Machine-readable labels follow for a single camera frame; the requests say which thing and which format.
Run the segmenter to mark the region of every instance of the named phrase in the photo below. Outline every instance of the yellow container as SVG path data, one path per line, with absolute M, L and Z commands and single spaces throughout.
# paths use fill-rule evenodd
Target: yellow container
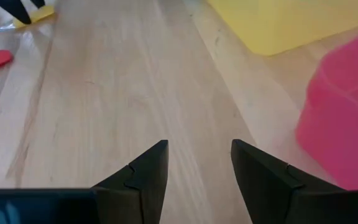
M 251 51 L 273 55 L 358 26 L 358 0 L 208 0 Z

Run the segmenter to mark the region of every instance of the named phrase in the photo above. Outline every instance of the yellow plastic bin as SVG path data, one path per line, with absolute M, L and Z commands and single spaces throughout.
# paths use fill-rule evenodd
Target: yellow plastic bin
M 273 55 L 358 26 L 358 0 L 208 0 L 251 51 Z

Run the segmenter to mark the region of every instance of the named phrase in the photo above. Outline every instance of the black object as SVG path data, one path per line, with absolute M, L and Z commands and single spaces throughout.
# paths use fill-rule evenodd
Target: black object
M 0 190 L 0 223 L 156 224 L 167 177 L 164 140 L 90 189 Z
M 35 4 L 37 8 L 41 8 L 45 5 L 44 0 L 31 0 L 31 2 Z M 0 7 L 16 19 L 20 20 L 22 23 L 31 24 L 29 14 L 20 0 L 0 0 Z
M 233 140 L 231 158 L 254 224 L 358 224 L 358 191 L 329 184 L 241 140 Z

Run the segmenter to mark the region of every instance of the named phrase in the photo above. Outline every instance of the table surface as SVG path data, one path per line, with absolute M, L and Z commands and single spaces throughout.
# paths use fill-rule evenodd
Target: table surface
M 0 32 L 15 55 L 0 68 L 0 187 L 90 187 L 161 139 L 161 223 L 250 223 L 234 138 L 332 181 L 293 131 L 319 59 L 358 29 L 262 57 L 203 1 L 49 3 L 55 17 Z

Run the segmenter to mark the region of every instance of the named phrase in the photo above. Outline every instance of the pink container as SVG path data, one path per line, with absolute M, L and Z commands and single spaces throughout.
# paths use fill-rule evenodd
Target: pink container
M 358 189 L 358 39 L 322 59 L 296 138 L 340 187 Z

